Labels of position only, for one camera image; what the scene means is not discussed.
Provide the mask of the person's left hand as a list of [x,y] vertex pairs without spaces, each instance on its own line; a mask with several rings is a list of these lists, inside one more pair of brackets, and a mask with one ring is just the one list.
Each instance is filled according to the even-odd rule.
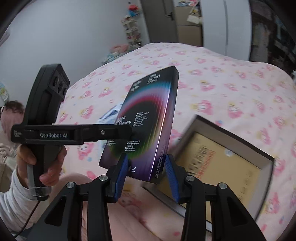
[[[54,186],[58,183],[66,155],[67,150],[63,146],[58,153],[56,160],[48,168],[48,171],[39,177],[39,180],[45,186]],[[16,153],[16,172],[21,185],[25,188],[28,188],[29,184],[27,175],[27,165],[29,164],[36,164],[36,158],[30,149],[24,145],[20,145]]]

